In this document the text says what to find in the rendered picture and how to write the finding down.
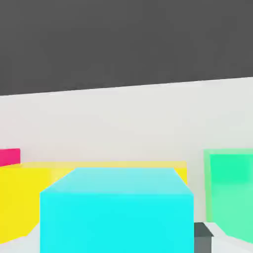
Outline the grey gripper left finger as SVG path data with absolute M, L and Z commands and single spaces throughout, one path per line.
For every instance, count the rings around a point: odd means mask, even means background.
M 40 253 L 40 224 L 27 236 L 0 244 L 0 253 Z

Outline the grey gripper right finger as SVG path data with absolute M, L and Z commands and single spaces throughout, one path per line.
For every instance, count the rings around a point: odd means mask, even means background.
M 216 223 L 195 222 L 194 253 L 253 253 L 253 244 L 226 235 Z

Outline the small cyan cube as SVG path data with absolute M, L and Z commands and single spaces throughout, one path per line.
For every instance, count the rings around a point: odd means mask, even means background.
M 174 169 L 77 168 L 40 193 L 40 253 L 194 253 Z

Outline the small pink cube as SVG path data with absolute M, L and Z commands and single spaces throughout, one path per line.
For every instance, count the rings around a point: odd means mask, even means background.
M 20 149 L 0 149 L 0 167 L 19 164 L 21 160 Z

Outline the large yellow box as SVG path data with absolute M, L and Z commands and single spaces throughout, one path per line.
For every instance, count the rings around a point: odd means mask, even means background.
M 185 161 L 27 162 L 0 167 L 0 244 L 33 230 L 40 218 L 40 192 L 75 168 L 173 168 L 187 181 Z

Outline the large green box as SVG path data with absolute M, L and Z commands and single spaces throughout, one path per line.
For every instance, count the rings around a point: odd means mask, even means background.
M 253 244 L 253 148 L 204 150 L 206 219 Z

